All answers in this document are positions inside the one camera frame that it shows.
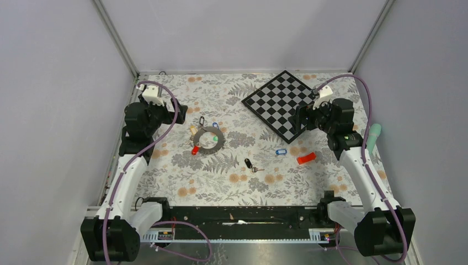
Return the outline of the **yellow key tag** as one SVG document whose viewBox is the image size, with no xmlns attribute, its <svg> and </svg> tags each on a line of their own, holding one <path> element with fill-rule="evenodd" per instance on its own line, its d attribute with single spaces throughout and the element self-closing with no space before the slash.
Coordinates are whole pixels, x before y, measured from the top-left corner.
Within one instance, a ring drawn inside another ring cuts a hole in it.
<svg viewBox="0 0 468 265">
<path fill-rule="evenodd" d="M 191 126 L 190 127 L 190 132 L 195 135 L 198 132 L 198 130 L 197 130 L 197 128 L 195 126 Z"/>
</svg>

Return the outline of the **red key tag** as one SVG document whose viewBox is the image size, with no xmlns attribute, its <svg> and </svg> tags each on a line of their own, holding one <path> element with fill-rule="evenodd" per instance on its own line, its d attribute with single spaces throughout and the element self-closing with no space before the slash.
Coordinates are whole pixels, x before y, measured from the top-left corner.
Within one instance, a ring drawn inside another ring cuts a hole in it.
<svg viewBox="0 0 468 265">
<path fill-rule="evenodd" d="M 192 155 L 195 156 L 195 155 L 199 152 L 199 149 L 200 149 L 200 147 L 197 146 L 197 145 L 195 145 L 195 146 L 193 147 L 193 149 L 192 149 Z"/>
</svg>

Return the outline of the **large grey metal keyring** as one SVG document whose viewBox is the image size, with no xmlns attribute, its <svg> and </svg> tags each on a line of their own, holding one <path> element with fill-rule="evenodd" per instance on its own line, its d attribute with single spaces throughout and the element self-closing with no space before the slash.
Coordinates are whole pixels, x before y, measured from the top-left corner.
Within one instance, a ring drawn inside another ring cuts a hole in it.
<svg viewBox="0 0 468 265">
<path fill-rule="evenodd" d="M 202 155 L 213 155 L 221 151 L 225 145 L 223 132 L 213 126 L 201 127 L 193 137 L 193 144 Z"/>
</svg>

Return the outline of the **black key fob with key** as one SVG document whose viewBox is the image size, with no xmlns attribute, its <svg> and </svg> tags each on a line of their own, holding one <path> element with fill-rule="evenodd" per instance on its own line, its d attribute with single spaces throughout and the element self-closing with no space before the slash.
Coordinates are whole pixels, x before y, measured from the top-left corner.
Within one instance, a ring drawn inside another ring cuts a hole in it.
<svg viewBox="0 0 468 265">
<path fill-rule="evenodd" d="M 257 172 L 259 172 L 259 171 L 263 171 L 263 170 L 264 170 L 264 169 L 262 169 L 262 168 L 255 167 L 255 166 L 253 165 L 253 163 L 250 161 L 250 159 L 248 159 L 248 158 L 245 158 L 245 159 L 244 159 L 244 162 L 245 162 L 247 168 L 249 168 L 249 169 L 251 170 L 252 173 L 257 173 Z"/>
</svg>

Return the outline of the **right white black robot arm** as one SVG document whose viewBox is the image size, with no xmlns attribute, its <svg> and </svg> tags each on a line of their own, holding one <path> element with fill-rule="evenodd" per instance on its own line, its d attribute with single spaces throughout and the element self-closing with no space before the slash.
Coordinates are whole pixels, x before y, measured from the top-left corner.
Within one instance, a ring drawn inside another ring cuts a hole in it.
<svg viewBox="0 0 468 265">
<path fill-rule="evenodd" d="M 363 211 L 342 199 L 326 199 L 316 213 L 323 227 L 337 223 L 354 236 L 358 251 L 365 257 L 400 254 L 403 262 L 411 243 L 416 217 L 403 208 L 385 189 L 365 147 L 366 141 L 354 127 L 353 102 L 338 98 L 319 106 L 296 108 L 290 121 L 295 129 L 319 129 L 326 133 L 328 147 L 346 169 L 360 196 Z"/>
</svg>

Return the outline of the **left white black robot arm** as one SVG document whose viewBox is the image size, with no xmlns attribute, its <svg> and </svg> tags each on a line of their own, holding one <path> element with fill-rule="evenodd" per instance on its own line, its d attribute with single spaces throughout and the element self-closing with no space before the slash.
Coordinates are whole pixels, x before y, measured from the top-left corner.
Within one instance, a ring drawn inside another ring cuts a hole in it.
<svg viewBox="0 0 468 265">
<path fill-rule="evenodd" d="M 171 221 L 170 210 L 158 202 L 144 203 L 131 213 L 132 200 L 153 153 L 153 135 L 162 124 L 185 122 L 188 107 L 177 100 L 174 111 L 166 105 L 135 102 L 124 112 L 118 167 L 110 191 L 93 218 L 85 218 L 81 235 L 89 259 L 94 262 L 132 262 L 140 250 L 141 237 L 153 223 L 164 227 Z"/>
</svg>

